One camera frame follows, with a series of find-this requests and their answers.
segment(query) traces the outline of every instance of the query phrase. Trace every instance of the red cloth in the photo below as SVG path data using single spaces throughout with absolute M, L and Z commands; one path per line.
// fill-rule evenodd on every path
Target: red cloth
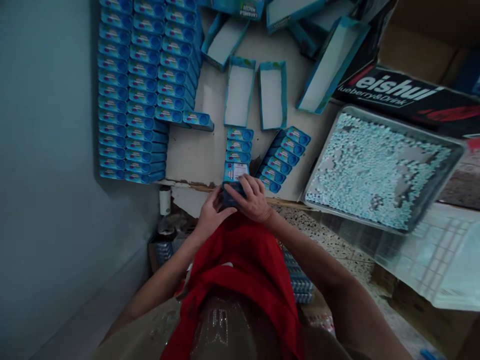
M 233 267 L 222 266 L 229 262 Z M 190 358 L 201 305 L 213 287 L 243 294 L 256 303 L 284 344 L 284 358 L 304 358 L 292 284 L 277 240 L 263 225 L 235 213 L 196 254 L 180 322 L 161 360 Z

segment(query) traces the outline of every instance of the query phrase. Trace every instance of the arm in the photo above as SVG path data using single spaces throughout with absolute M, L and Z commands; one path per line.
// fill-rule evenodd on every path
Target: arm
M 225 190 L 250 219 L 263 223 L 295 257 L 321 291 L 333 315 L 338 340 L 372 360 L 411 359 L 363 286 L 312 239 L 290 225 L 267 203 L 263 183 L 249 175 L 240 179 L 244 199 L 231 186 Z
M 178 251 L 133 296 L 130 303 L 113 322 L 103 341 L 174 295 L 175 290 L 202 244 L 226 218 L 237 212 L 237 209 L 233 207 L 219 212 L 222 207 L 221 189 L 219 186 L 208 195 L 201 207 L 198 224 L 193 233 L 185 240 Z

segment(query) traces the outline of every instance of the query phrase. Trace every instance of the open box lid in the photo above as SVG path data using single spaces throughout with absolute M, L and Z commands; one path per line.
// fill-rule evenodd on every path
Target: open box lid
M 373 0 L 372 26 L 334 98 L 456 138 L 480 134 L 480 99 L 448 86 L 480 46 L 480 1 Z

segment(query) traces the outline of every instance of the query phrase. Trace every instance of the hand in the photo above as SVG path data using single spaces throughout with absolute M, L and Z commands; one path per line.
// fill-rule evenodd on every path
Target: hand
M 264 183 L 248 174 L 240 176 L 238 180 L 246 194 L 246 199 L 228 184 L 225 184 L 225 190 L 240 205 L 240 211 L 247 218 L 257 223 L 265 223 L 275 210 L 267 203 Z
M 219 212 L 223 204 L 221 190 L 221 186 L 213 190 L 201 207 L 200 217 L 193 234 L 200 238 L 202 242 L 207 240 L 226 218 L 237 212 L 234 207 L 228 207 Z

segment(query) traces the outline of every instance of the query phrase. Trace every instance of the blue packaging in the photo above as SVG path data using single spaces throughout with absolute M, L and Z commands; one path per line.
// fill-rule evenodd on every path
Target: blue packaging
M 265 190 L 269 190 L 274 194 L 278 193 L 282 188 L 281 185 L 277 184 L 275 181 L 266 178 L 265 176 L 259 176 L 258 178 L 263 183 L 263 185 L 265 185 Z
M 133 74 L 140 75 L 142 77 L 155 79 L 157 77 L 158 67 L 156 65 L 129 59 L 128 71 Z
M 235 153 L 250 153 L 252 151 L 252 143 L 250 141 L 228 139 L 226 141 L 226 149 Z
M 108 158 L 124 159 L 125 149 L 100 144 L 98 146 L 98 153 Z
M 129 101 L 127 103 L 126 110 L 130 114 L 140 115 L 147 118 L 153 118 L 155 114 L 155 108 L 153 106 L 141 104 L 134 101 Z
M 131 32 L 131 43 L 152 50 L 160 50 L 162 47 L 162 37 L 133 29 Z
M 111 122 L 99 121 L 98 130 L 101 133 L 124 137 L 127 128 L 124 125 L 112 124 Z
M 249 174 L 249 165 L 239 162 L 226 162 L 223 171 L 223 182 L 238 182 L 239 177 Z
M 134 88 L 128 90 L 128 98 L 134 102 L 150 106 L 154 106 L 157 102 L 157 94 Z
M 196 11 L 197 10 L 197 2 L 196 0 L 165 0 L 168 4 L 176 5 L 178 7 Z
M 132 30 L 133 20 L 132 17 L 127 14 L 112 11 L 112 9 L 109 9 L 108 7 L 102 7 L 100 17 L 101 20 L 107 25 L 111 25 L 122 30 Z
M 166 153 L 168 150 L 165 143 L 135 140 L 131 137 L 126 139 L 126 148 L 145 153 Z
M 215 128 L 215 124 L 210 118 L 210 115 L 203 112 L 184 111 L 183 122 L 197 130 L 212 132 Z
M 133 15 L 133 27 L 157 35 L 163 35 L 165 32 L 165 22 L 163 20 L 143 16 L 138 12 Z
M 282 147 L 288 152 L 297 155 L 298 157 L 302 156 L 305 152 L 305 147 L 296 143 L 291 138 L 285 136 L 276 138 L 270 145 L 271 148 Z
M 155 109 L 155 119 L 169 122 L 170 124 L 181 128 L 192 128 L 190 125 L 183 122 L 183 114 L 180 111 L 170 110 L 160 106 L 157 106 Z
M 98 93 L 106 98 L 115 100 L 127 100 L 129 98 L 129 92 L 125 87 L 109 85 L 104 82 L 98 83 Z
M 153 172 L 150 175 L 147 174 L 139 174 L 137 172 L 126 171 L 125 172 L 125 180 L 139 183 L 139 184 L 151 184 L 156 181 L 162 180 L 165 178 L 165 171 L 157 171 Z
M 129 85 L 127 75 L 108 71 L 104 68 L 98 69 L 98 80 L 105 84 L 120 86 L 123 88 L 126 88 Z
M 119 125 L 127 124 L 127 116 L 124 113 L 105 110 L 103 108 L 98 109 L 98 120 Z
M 266 156 L 268 157 L 276 157 L 277 159 L 287 163 L 288 165 L 294 167 L 300 161 L 300 158 L 291 152 L 288 152 L 283 147 L 271 147 L 266 152 Z
M 98 39 L 98 51 L 115 59 L 127 60 L 129 58 L 129 48 L 127 46 L 102 38 Z
M 130 44 L 130 32 L 100 23 L 100 37 L 120 45 Z
M 225 153 L 225 161 L 229 163 L 249 164 L 251 159 L 252 156 L 247 152 L 227 151 Z
M 116 73 L 126 74 L 129 71 L 125 60 L 108 57 L 101 53 L 97 55 L 97 64 L 102 69 L 107 69 Z
M 193 63 L 194 61 L 191 61 L 186 57 L 175 55 L 167 51 L 162 51 L 160 54 L 160 64 L 162 64 L 167 68 L 186 72 L 193 86 L 195 88 L 198 88 L 199 86 L 198 77 L 200 75 L 200 70 L 195 69 L 195 67 L 192 65 Z
M 254 138 L 254 131 L 251 129 L 231 127 L 226 133 L 226 138 L 251 142 Z
M 131 160 L 135 162 L 150 164 L 150 163 L 156 163 L 156 162 L 167 160 L 167 153 L 166 152 L 150 153 L 150 152 L 127 149 L 125 158 L 127 160 Z
M 108 169 L 125 170 L 125 160 L 100 156 L 100 166 Z
M 165 170 L 165 167 L 165 161 L 152 162 L 150 164 L 130 160 L 126 161 L 126 169 L 134 173 L 151 174 Z
M 268 165 L 270 168 L 281 172 L 283 175 L 288 175 L 292 171 L 291 165 L 288 165 L 274 156 L 264 158 L 262 164 Z
M 98 97 L 98 106 L 116 113 L 125 114 L 127 112 L 127 103 L 125 101 L 111 99 L 101 95 Z
M 182 112 L 184 110 L 192 111 L 192 108 L 190 107 L 190 105 L 187 104 L 185 100 L 183 100 L 182 98 L 173 97 L 173 96 L 158 94 L 156 104 L 162 108 L 176 110 L 179 112 Z
M 165 124 L 160 121 L 156 121 L 150 117 L 143 117 L 139 115 L 127 114 L 126 123 L 136 128 L 154 130 L 159 133 L 168 135 L 170 133 L 170 128 L 168 124 Z
M 158 78 L 178 85 L 183 85 L 190 95 L 195 98 L 197 88 L 193 86 L 185 71 L 171 69 L 162 65 L 158 66 Z
M 98 134 L 98 142 L 103 145 L 112 146 L 115 148 L 125 147 L 125 138 L 115 135 L 107 135 L 105 133 Z
M 157 90 L 157 82 L 151 78 L 142 77 L 133 73 L 128 74 L 128 86 L 138 90 L 154 93 Z
M 165 35 L 175 40 L 192 44 L 197 49 L 202 46 L 202 35 L 194 29 L 180 25 L 176 22 L 167 21 L 165 24 Z
M 199 68 L 202 66 L 202 55 L 200 51 L 188 42 L 183 42 L 168 36 L 164 36 L 161 39 L 161 49 L 171 54 L 176 54 L 195 60 Z
M 131 0 L 100 0 L 100 5 L 127 15 L 130 15 L 134 8 Z
M 123 180 L 125 178 L 125 171 L 109 169 L 106 167 L 100 167 L 100 176 L 102 178 Z
M 187 88 L 183 85 L 177 85 L 170 83 L 165 80 L 158 80 L 157 91 L 159 94 L 173 96 L 176 98 L 182 98 L 186 103 L 192 108 L 195 109 L 195 100 L 187 91 Z
M 164 133 L 146 130 L 135 126 L 129 126 L 126 129 L 126 136 L 132 139 L 153 143 L 167 144 L 169 142 L 169 136 Z
M 310 144 L 310 140 L 312 140 L 310 136 L 303 131 L 300 131 L 295 126 L 290 126 L 285 130 L 280 130 L 276 135 L 277 138 L 282 138 L 285 136 L 304 147 L 307 147 L 307 145 Z
M 274 170 L 267 165 L 260 166 L 257 172 L 257 176 L 264 176 L 267 179 L 270 179 L 279 185 L 282 185 L 285 179 L 287 178 L 280 171 Z
M 142 63 L 158 65 L 160 52 L 132 44 L 130 45 L 130 57 Z
M 145 14 L 156 19 L 165 17 L 165 5 L 163 1 L 134 0 L 133 9 L 140 14 Z

